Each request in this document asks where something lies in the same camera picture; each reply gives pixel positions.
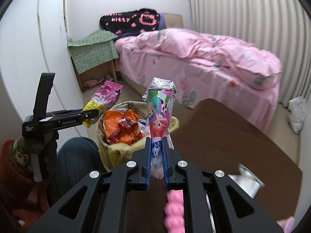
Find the left hand in camouflage glove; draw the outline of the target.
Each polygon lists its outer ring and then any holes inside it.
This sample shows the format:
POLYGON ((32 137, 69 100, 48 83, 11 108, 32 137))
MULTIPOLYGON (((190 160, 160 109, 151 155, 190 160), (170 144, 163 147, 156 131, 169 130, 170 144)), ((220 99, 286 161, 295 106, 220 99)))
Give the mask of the left hand in camouflage glove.
POLYGON ((59 133, 45 134, 43 141, 19 137, 8 151, 12 166, 24 177, 39 183, 56 168, 59 133))

